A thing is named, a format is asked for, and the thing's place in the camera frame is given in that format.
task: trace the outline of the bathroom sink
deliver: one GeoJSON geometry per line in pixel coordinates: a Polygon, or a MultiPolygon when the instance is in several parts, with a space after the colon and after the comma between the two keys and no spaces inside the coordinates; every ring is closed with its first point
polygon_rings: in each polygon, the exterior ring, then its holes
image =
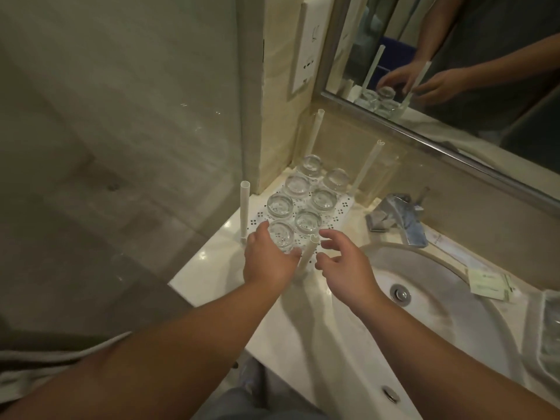
{"type": "MultiPolygon", "coordinates": [[[[506,323],[496,308],[473,295],[457,274],[404,247],[368,245],[361,249],[382,291],[402,309],[473,358],[522,384],[521,359],[506,323]]],[[[332,303],[352,370],[345,378],[354,381],[346,383],[345,388],[365,388],[369,398],[358,401],[355,395],[347,395],[345,405],[352,415],[363,416],[365,411],[375,410],[380,418],[420,418],[365,327],[336,298],[332,303]],[[392,402],[384,386],[394,391],[400,402],[392,402]]]]}

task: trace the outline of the gray shirt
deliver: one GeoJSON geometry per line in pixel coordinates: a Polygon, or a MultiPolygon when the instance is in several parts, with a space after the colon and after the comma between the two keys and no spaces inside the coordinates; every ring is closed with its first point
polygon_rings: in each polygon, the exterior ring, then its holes
{"type": "MultiPolygon", "coordinates": [[[[440,71],[498,59],[559,32],[560,0],[466,0],[424,82],[440,71]]],[[[542,98],[559,77],[558,71],[543,73],[465,91],[419,109],[473,134],[499,131],[542,98]]]]}

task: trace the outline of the chrome faucet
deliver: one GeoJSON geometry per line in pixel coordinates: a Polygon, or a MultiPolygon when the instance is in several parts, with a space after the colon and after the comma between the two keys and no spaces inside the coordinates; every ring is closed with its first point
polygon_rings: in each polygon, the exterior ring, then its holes
{"type": "Polygon", "coordinates": [[[414,247],[428,246],[424,228],[418,220],[418,214],[424,211],[420,206],[429,188],[425,188],[416,202],[409,194],[388,194],[377,207],[366,215],[368,230],[387,232],[396,225],[403,243],[414,247]]]}

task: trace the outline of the hand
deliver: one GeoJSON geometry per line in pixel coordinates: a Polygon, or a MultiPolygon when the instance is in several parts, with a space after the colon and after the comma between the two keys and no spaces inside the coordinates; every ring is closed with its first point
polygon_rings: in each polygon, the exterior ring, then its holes
{"type": "Polygon", "coordinates": [[[247,237],[243,278],[246,283],[262,283],[282,292],[292,279],[300,256],[298,247],[284,254],[270,238],[268,221],[264,221],[247,237]]]}
{"type": "Polygon", "coordinates": [[[428,82],[412,90],[416,101],[424,105],[438,105],[468,90],[469,70],[467,68],[448,69],[435,74],[428,82]]]}
{"type": "Polygon", "coordinates": [[[325,249],[334,249],[340,256],[330,258],[319,252],[315,268],[323,271],[332,294],[348,305],[354,314],[367,311],[368,307],[384,301],[385,295],[375,281],[367,256],[346,236],[337,230],[319,230],[325,249]]]}
{"type": "Polygon", "coordinates": [[[408,94],[425,64],[424,61],[415,60],[408,65],[396,68],[379,80],[377,89],[381,87],[395,87],[396,84],[405,83],[402,93],[408,94]]]}

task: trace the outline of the electrical outlet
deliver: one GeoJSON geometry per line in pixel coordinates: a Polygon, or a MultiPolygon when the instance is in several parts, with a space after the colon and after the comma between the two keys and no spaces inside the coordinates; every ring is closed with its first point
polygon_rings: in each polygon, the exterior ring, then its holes
{"type": "Polygon", "coordinates": [[[292,93],[315,75],[329,21],[332,0],[305,0],[300,10],[300,47],[293,74],[292,93]]]}

